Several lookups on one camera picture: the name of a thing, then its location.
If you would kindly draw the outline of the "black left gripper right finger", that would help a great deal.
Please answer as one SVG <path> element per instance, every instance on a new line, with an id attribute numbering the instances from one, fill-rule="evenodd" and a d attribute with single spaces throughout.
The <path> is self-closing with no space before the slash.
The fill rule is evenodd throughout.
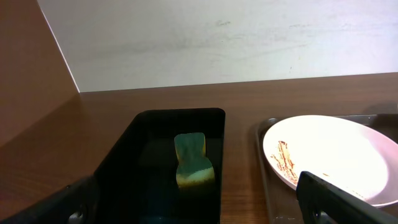
<path id="1" fill-rule="evenodd" d="M 305 223 L 397 223 L 396 217 L 308 171 L 300 173 L 296 196 Z"/>

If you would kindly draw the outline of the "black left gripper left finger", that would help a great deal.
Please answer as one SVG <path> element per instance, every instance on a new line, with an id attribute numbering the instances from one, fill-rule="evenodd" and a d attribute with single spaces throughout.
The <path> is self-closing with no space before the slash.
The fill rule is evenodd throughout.
<path id="1" fill-rule="evenodd" d="M 94 223 L 99 187 L 93 176 L 83 178 L 1 221 L 3 224 Z"/>

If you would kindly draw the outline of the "pink plate with sauce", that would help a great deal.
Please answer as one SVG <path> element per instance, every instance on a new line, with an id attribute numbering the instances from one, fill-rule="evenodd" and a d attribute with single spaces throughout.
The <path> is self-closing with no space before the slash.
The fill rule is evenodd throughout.
<path id="1" fill-rule="evenodd" d="M 397 143 L 363 124 L 322 115 L 283 119 L 266 131 L 262 150 L 291 189 L 308 171 L 375 207 L 397 203 Z"/>

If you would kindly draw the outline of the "green yellow sponge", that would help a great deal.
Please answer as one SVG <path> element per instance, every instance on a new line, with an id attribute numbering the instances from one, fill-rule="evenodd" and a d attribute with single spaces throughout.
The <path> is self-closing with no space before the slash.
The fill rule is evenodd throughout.
<path id="1" fill-rule="evenodd" d="M 213 164 L 206 156 L 206 138 L 203 133 L 178 134 L 174 144 L 178 160 L 176 181 L 180 189 L 215 180 Z"/>

